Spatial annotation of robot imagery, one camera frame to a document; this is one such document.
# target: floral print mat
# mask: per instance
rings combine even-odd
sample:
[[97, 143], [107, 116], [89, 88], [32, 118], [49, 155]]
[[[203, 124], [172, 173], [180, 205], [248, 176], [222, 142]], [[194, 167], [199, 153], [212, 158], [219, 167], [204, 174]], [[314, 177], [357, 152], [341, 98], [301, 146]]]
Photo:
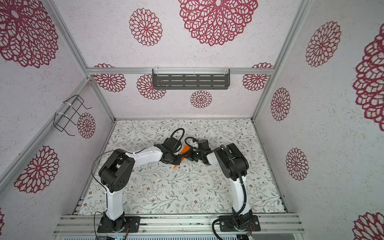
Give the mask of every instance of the floral print mat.
[[[252, 211], [285, 212], [249, 119], [118, 121], [106, 151], [139, 151], [163, 143], [179, 127], [185, 129], [183, 138], [207, 139], [212, 150], [235, 143], [250, 165], [246, 186]], [[96, 173], [110, 154], [101, 158]], [[92, 180], [79, 214], [103, 212], [105, 201], [104, 188]], [[174, 165], [154, 162], [133, 169], [123, 189], [123, 205], [126, 214], [228, 213], [232, 212], [231, 187], [218, 164], [206, 166], [184, 159], [174, 169]]]

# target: leaf pattern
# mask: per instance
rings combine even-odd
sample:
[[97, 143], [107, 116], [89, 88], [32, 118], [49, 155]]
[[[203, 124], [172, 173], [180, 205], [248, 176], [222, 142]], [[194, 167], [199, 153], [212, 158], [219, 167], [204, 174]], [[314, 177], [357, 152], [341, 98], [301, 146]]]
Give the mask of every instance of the leaf pattern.
[[[139, 151], [162, 143], [179, 127], [185, 129], [184, 137], [207, 139], [212, 150], [235, 143], [250, 165], [246, 184], [253, 212], [285, 212], [249, 119], [118, 121], [106, 151]], [[101, 157], [96, 173], [110, 154]], [[104, 188], [92, 180], [87, 192], [79, 214], [105, 211]], [[218, 164], [206, 166], [184, 159], [174, 169], [170, 164], [152, 162], [133, 169], [123, 189], [123, 203], [126, 214], [228, 213], [232, 211], [230, 180]]]

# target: small red flower pattern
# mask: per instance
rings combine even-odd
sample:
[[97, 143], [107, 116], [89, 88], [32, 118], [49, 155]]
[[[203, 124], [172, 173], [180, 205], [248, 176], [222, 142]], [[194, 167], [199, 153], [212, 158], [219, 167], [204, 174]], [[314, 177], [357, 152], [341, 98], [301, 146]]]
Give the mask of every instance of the small red flower pattern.
[[77, 121], [77, 130], [83, 138], [90, 138], [95, 133], [95, 119], [89, 113], [83, 113]]
[[354, 224], [352, 229], [354, 240], [384, 239], [384, 216], [381, 213], [372, 214], [367, 212], [364, 215], [359, 215]]
[[55, 59], [58, 35], [39, 0], [0, 1], [0, 52], [23, 67], [49, 65]]
[[5, 225], [4, 214], [1, 212], [1, 208], [0, 208], [0, 236], [1, 236], [1, 230], [3, 230], [4, 225]]
[[[96, 68], [114, 68], [109, 64], [98, 64]], [[123, 74], [95, 74], [93, 75], [98, 85], [110, 92], [120, 92], [125, 88], [125, 78]]]
[[374, 41], [364, 48], [362, 61], [355, 69], [355, 102], [364, 109], [364, 117], [378, 123], [384, 131], [384, 24]]
[[281, 121], [286, 118], [291, 107], [290, 95], [285, 88], [279, 88], [273, 94], [271, 101], [271, 113], [276, 121]]
[[321, 26], [308, 43], [306, 58], [312, 67], [326, 63], [336, 51], [340, 42], [340, 25], [330, 21]]
[[59, 159], [55, 151], [49, 146], [43, 146], [13, 185], [21, 192], [37, 193], [55, 179], [58, 168]]
[[257, 0], [179, 0], [180, 17], [201, 44], [223, 45], [243, 33], [258, 7]]
[[129, 28], [133, 37], [144, 46], [157, 44], [163, 35], [161, 23], [148, 9], [137, 9], [131, 15]]
[[[270, 63], [259, 63], [253, 66], [253, 68], [272, 68]], [[243, 76], [243, 86], [251, 91], [257, 91], [263, 89], [267, 82], [269, 75], [267, 74], [246, 74]]]
[[136, 84], [140, 94], [148, 99], [152, 99], [152, 100], [160, 99], [167, 92], [166, 90], [157, 90], [153, 88], [151, 74], [140, 76]]
[[292, 148], [286, 157], [286, 166], [289, 174], [296, 180], [304, 180], [308, 174], [308, 161], [305, 154], [297, 148]]
[[192, 93], [190, 100], [193, 106], [197, 108], [205, 108], [211, 104], [212, 95], [207, 91], [198, 90]]

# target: large red flower pattern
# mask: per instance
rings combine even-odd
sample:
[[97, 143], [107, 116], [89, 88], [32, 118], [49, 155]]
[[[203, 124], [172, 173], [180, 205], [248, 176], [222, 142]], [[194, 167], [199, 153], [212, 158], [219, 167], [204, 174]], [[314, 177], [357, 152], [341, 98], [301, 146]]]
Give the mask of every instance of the large red flower pattern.
[[167, 92], [166, 90], [157, 90], [153, 88], [151, 74], [140, 76], [136, 84], [140, 94], [148, 99], [152, 99], [152, 100], [160, 99]]
[[153, 12], [144, 8], [132, 13], [129, 28], [133, 37], [144, 46], [157, 44], [163, 35], [159, 19]]
[[43, 146], [13, 185], [21, 192], [37, 193], [55, 179], [58, 168], [59, 159], [55, 151], [49, 146]]
[[308, 174], [308, 161], [305, 154], [297, 148], [292, 148], [285, 160], [289, 174], [296, 180], [304, 180]]
[[1, 212], [1, 208], [0, 208], [0, 236], [1, 236], [1, 230], [3, 230], [3, 226], [4, 226], [4, 214], [2, 214]]
[[198, 90], [191, 95], [191, 103], [197, 108], [205, 108], [212, 102], [212, 95], [204, 90]]
[[[272, 68], [270, 63], [259, 63], [254, 65], [253, 68]], [[263, 89], [267, 82], [269, 75], [267, 74], [246, 74], [243, 76], [243, 86], [251, 91]]]
[[281, 121], [286, 118], [291, 107], [290, 95], [285, 88], [279, 88], [273, 94], [271, 101], [271, 113], [276, 121]]
[[352, 231], [354, 240], [383, 240], [384, 239], [384, 216], [377, 212], [369, 212], [359, 215], [354, 221], [355, 226]]
[[356, 66], [356, 104], [364, 109], [364, 117], [379, 124], [384, 131], [384, 24], [374, 41], [364, 48], [362, 62]]
[[340, 25], [330, 21], [321, 26], [308, 43], [306, 58], [312, 67], [321, 66], [333, 56], [340, 42]]
[[49, 65], [58, 35], [39, 0], [0, 1], [0, 52], [23, 67]]
[[90, 138], [95, 133], [95, 119], [89, 113], [83, 113], [77, 121], [77, 130], [83, 138]]
[[[96, 68], [114, 68], [109, 64], [98, 64]], [[98, 85], [110, 92], [120, 92], [125, 88], [125, 78], [123, 74], [95, 74], [93, 75]]]
[[191, 37], [210, 46], [233, 41], [252, 21], [257, 0], [179, 0], [180, 17]]

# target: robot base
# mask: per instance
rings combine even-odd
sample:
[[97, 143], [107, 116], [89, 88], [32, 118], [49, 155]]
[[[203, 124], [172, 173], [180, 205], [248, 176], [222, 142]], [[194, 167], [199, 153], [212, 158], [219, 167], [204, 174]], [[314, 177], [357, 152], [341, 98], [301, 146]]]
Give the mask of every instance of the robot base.
[[253, 215], [252, 219], [243, 225], [243, 229], [237, 229], [235, 226], [237, 225], [236, 220], [234, 218], [230, 218], [227, 220], [222, 220], [219, 222], [220, 224], [220, 231], [222, 232], [250, 232], [251, 230], [253, 232], [259, 232], [261, 230], [260, 224], [259, 224], [259, 219], [257, 218], [256, 215]]
[[115, 221], [109, 219], [105, 213], [101, 217], [98, 233], [112, 233], [112, 232], [127, 232], [127, 226], [129, 225], [128, 232], [137, 232], [140, 225], [140, 217], [124, 217], [124, 213]]

